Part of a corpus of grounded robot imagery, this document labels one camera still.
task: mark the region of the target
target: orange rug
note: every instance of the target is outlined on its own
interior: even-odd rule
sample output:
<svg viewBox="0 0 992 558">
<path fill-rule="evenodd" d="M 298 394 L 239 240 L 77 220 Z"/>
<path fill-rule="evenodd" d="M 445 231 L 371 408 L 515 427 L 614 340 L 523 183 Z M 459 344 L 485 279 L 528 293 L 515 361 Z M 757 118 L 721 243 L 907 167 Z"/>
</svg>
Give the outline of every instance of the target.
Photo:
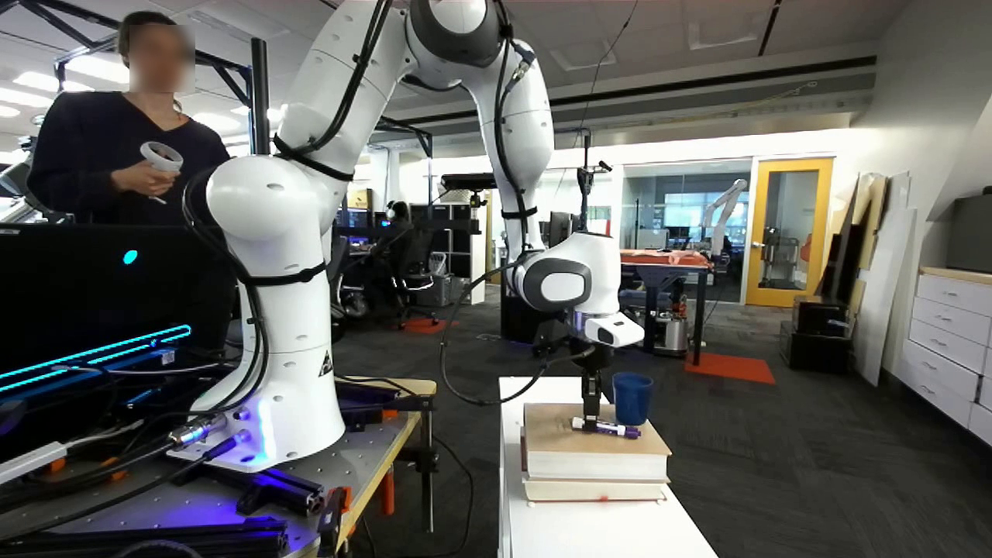
<svg viewBox="0 0 992 558">
<path fill-rule="evenodd" d="M 752 380 L 752 383 L 775 383 L 775 374 L 765 366 L 765 360 L 712 354 L 712 351 L 703 351 L 697 366 L 692 361 L 692 357 L 686 357 L 686 371 L 731 379 L 731 380 Z"/>
<path fill-rule="evenodd" d="M 444 321 L 440 319 L 430 321 L 428 317 L 409 317 L 404 321 L 404 331 L 419 334 L 419 337 L 434 337 L 444 331 Z"/>
</svg>

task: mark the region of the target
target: office desk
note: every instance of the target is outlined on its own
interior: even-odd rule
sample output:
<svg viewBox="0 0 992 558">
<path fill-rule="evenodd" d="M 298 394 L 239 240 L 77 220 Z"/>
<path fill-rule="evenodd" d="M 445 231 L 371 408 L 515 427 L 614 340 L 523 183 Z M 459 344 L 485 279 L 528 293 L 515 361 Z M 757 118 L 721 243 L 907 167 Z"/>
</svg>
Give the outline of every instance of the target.
<svg viewBox="0 0 992 558">
<path fill-rule="evenodd" d="M 500 394 L 528 379 L 501 379 Z M 520 482 L 523 403 L 575 403 L 578 379 L 538 379 L 501 405 L 500 429 L 500 558 L 717 558 L 671 489 L 660 503 L 528 503 Z"/>
<path fill-rule="evenodd" d="M 693 324 L 692 324 L 692 361 L 703 354 L 703 321 L 707 321 L 707 284 L 712 263 L 700 255 L 663 255 L 663 252 L 621 252 L 621 267 L 638 268 L 644 279 L 644 351 L 654 354 L 657 337 L 657 279 L 660 276 L 693 276 Z"/>
<path fill-rule="evenodd" d="M 434 380 L 397 379 L 406 391 L 434 398 Z M 362 510 L 370 509 L 380 481 L 393 472 L 399 448 L 412 441 L 416 427 L 420 425 L 420 442 L 434 448 L 434 427 L 430 415 L 423 412 L 399 412 L 397 421 L 370 425 L 366 429 L 348 429 L 330 448 L 282 466 L 278 472 L 312 481 L 325 489 L 348 485 L 349 506 L 342 514 L 342 537 L 337 545 L 348 545 L 348 537 L 355 529 Z M 75 514 L 79 509 L 99 506 L 114 500 L 146 481 L 155 481 L 174 472 L 175 461 L 158 458 L 146 467 L 126 472 L 123 482 L 82 489 L 65 500 L 22 506 L 0 514 L 0 538 L 19 533 L 25 526 L 52 520 L 58 514 Z M 213 467 L 201 467 L 208 474 L 193 474 L 182 482 L 162 482 L 143 495 L 123 500 L 104 510 L 68 520 L 48 533 L 111 533 L 111 529 L 166 529 L 166 526 L 220 526 L 220 524 L 242 524 L 244 514 L 235 509 L 239 495 L 244 491 L 249 481 L 239 474 L 223 474 Z M 423 509 L 428 509 L 428 529 L 434 529 L 434 474 L 423 477 Z M 299 518 L 282 506 L 266 506 L 250 518 L 278 518 L 285 520 L 289 533 L 289 553 L 316 553 L 319 550 L 319 524 L 316 518 Z"/>
</svg>

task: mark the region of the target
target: person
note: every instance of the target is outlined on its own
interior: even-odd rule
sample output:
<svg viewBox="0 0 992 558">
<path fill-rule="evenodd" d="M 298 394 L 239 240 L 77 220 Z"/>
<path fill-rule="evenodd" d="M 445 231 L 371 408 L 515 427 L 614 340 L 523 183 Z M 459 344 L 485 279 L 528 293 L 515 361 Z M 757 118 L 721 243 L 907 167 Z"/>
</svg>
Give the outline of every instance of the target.
<svg viewBox="0 0 992 558">
<path fill-rule="evenodd" d="M 230 157 L 174 99 L 195 70 L 190 32 L 162 11 L 121 21 L 123 94 L 61 94 L 36 131 L 29 187 L 40 205 L 71 209 L 77 222 L 182 222 L 182 187 Z M 175 147 L 182 169 L 149 165 L 138 151 L 149 138 Z"/>
</svg>

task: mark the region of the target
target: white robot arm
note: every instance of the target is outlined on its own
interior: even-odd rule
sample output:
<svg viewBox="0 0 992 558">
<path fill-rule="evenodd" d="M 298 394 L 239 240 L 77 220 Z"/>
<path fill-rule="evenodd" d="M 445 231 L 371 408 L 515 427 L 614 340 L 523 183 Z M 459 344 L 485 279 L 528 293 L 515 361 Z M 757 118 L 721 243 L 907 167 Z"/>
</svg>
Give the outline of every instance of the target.
<svg viewBox="0 0 992 558">
<path fill-rule="evenodd" d="M 250 313 L 242 317 L 242 366 L 193 403 L 208 427 L 175 458 L 201 458 L 235 438 L 239 446 L 211 466 L 262 472 L 343 435 L 323 243 L 358 151 L 409 74 L 428 85 L 464 85 L 478 106 L 506 208 L 515 293 L 543 313 L 568 313 L 583 344 L 610 351 L 642 340 L 617 303 L 614 237 L 578 231 L 538 248 L 534 187 L 551 157 L 555 126 L 538 61 L 506 33 L 500 6 L 343 0 L 290 85 L 276 137 L 282 157 L 227 161 L 208 183 L 208 209 L 250 276 L 239 288 Z"/>
</svg>

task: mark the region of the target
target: cabinet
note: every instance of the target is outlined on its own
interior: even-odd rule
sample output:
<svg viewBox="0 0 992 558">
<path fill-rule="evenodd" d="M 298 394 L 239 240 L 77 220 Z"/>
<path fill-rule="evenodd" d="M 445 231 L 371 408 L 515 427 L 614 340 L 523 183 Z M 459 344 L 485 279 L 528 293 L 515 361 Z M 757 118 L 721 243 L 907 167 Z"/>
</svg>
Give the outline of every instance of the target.
<svg viewBox="0 0 992 558">
<path fill-rule="evenodd" d="M 897 374 L 931 405 L 992 442 L 988 272 L 923 267 Z"/>
</svg>

